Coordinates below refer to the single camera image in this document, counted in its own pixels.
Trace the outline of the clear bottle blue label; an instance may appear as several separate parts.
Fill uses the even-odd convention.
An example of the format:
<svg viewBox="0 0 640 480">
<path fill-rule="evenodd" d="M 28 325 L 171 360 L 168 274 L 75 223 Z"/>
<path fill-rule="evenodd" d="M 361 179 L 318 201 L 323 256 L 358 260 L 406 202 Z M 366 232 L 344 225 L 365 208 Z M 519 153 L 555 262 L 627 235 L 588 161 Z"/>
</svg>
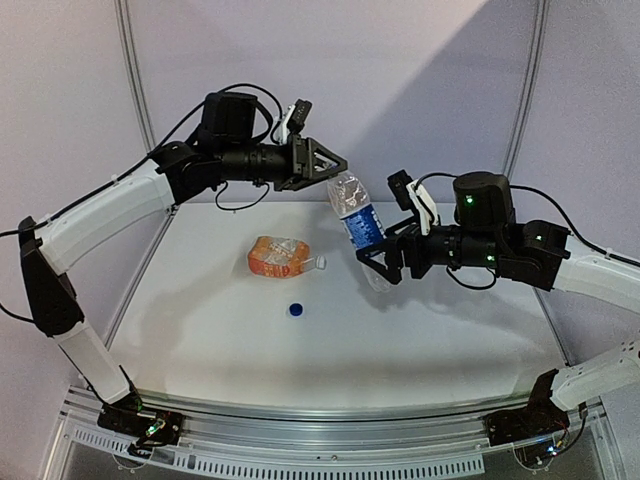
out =
<svg viewBox="0 0 640 480">
<path fill-rule="evenodd" d="M 327 182 L 330 203 L 355 250 L 385 239 L 383 227 L 364 184 L 350 171 Z"/>
</svg>

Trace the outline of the white bottle cap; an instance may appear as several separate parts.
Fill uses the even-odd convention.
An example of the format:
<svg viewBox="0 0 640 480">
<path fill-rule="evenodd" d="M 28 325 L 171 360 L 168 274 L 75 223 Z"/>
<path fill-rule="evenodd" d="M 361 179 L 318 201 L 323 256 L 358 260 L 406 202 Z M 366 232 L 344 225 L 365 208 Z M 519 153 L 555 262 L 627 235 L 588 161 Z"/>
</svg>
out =
<svg viewBox="0 0 640 480">
<path fill-rule="evenodd" d="M 327 260 L 324 256 L 319 255 L 316 257 L 316 268 L 319 270 L 325 270 L 327 266 Z"/>
</svg>

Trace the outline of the crushed orange label bottle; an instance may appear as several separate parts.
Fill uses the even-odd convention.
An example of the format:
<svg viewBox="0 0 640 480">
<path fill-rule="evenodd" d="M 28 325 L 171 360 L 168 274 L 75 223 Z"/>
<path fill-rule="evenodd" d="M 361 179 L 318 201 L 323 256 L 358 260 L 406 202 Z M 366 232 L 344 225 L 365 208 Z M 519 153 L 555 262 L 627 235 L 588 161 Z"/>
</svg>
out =
<svg viewBox="0 0 640 480">
<path fill-rule="evenodd" d="M 274 279 L 290 279 L 316 268 L 316 257 L 301 240 L 259 236 L 247 255 L 250 271 Z"/>
</svg>

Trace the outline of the blue bottle cap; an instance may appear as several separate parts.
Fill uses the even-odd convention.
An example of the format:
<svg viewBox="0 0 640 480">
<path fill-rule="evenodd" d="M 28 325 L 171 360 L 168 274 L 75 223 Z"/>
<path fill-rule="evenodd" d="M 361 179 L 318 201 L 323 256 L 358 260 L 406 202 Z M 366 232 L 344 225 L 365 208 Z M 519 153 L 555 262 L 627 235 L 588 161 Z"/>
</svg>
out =
<svg viewBox="0 0 640 480">
<path fill-rule="evenodd" d="M 304 313 L 304 307 L 300 303 L 290 304 L 288 310 L 292 317 L 300 317 Z"/>
</svg>

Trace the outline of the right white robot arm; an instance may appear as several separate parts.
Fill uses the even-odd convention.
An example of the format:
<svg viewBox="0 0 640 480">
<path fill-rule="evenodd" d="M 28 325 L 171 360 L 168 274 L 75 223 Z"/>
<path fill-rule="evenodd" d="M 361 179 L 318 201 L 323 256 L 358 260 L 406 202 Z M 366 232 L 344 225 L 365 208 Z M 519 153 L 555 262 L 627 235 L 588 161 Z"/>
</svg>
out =
<svg viewBox="0 0 640 480">
<path fill-rule="evenodd" d="M 442 225 L 422 182 L 431 177 L 453 179 L 453 225 Z M 511 185 L 506 176 L 485 171 L 462 175 L 431 173 L 412 180 L 404 170 L 388 177 L 399 207 L 412 216 L 383 233 L 368 235 L 356 247 L 357 259 L 393 285 L 408 268 L 421 279 L 433 266 L 469 290 L 491 289 L 499 278 L 545 291 L 559 290 L 602 300 L 639 315 L 639 260 L 606 250 L 579 234 L 562 207 L 546 193 Z M 566 228 L 544 220 L 517 223 L 512 190 L 528 191 L 549 201 Z M 483 268 L 488 285 L 463 284 L 454 272 Z M 639 347 L 622 346 L 576 367 L 541 375 L 528 405 L 517 415 L 517 427 L 537 436 L 555 417 L 592 397 L 639 382 Z"/>
</svg>

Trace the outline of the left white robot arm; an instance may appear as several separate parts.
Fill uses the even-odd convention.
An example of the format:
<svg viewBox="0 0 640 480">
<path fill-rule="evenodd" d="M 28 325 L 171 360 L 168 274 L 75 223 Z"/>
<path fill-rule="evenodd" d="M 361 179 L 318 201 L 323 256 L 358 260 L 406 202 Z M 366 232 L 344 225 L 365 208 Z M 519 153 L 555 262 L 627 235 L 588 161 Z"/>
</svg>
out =
<svg viewBox="0 0 640 480">
<path fill-rule="evenodd" d="M 299 191 L 346 170 L 345 159 L 302 136 L 310 102 L 298 100 L 273 117 L 257 96 L 262 90 L 240 83 L 208 94 L 191 111 L 201 120 L 186 140 L 166 136 L 129 170 L 46 219 L 25 218 L 12 232 L 28 323 L 56 342 L 128 434 L 148 426 L 148 412 L 86 320 L 68 272 L 134 223 L 168 213 L 206 189 L 235 181 Z"/>
</svg>

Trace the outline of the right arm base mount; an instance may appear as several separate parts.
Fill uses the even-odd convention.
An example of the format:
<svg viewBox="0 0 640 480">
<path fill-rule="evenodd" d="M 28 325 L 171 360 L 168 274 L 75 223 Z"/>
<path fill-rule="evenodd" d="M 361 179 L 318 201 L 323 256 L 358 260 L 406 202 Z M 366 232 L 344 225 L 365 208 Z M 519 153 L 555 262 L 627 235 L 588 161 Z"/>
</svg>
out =
<svg viewBox="0 0 640 480">
<path fill-rule="evenodd" d="M 581 425 L 575 438 L 569 431 L 570 420 L 566 410 L 555 405 L 551 400 L 551 391 L 534 388 L 527 403 L 518 408 L 502 409 L 492 412 L 483 418 L 483 425 L 491 446 L 499 446 L 545 437 L 560 432 L 558 439 L 548 439 L 548 445 L 542 447 L 538 454 L 534 451 L 526 453 L 525 448 L 515 451 L 516 457 L 523 463 L 544 463 L 569 451 L 580 439 L 586 425 L 586 405 L 582 404 Z"/>
</svg>

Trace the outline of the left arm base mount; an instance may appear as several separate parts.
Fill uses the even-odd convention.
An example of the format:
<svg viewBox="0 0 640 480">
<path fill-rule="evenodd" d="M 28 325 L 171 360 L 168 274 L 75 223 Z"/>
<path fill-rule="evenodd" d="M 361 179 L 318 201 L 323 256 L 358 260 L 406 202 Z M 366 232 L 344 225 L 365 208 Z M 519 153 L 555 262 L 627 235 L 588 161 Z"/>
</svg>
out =
<svg viewBox="0 0 640 480">
<path fill-rule="evenodd" d="M 128 396 L 115 404 L 104 403 L 97 425 L 132 437 L 126 452 L 148 458 L 155 448 L 178 444 L 184 421 L 182 413 L 146 407 L 140 398 Z"/>
</svg>

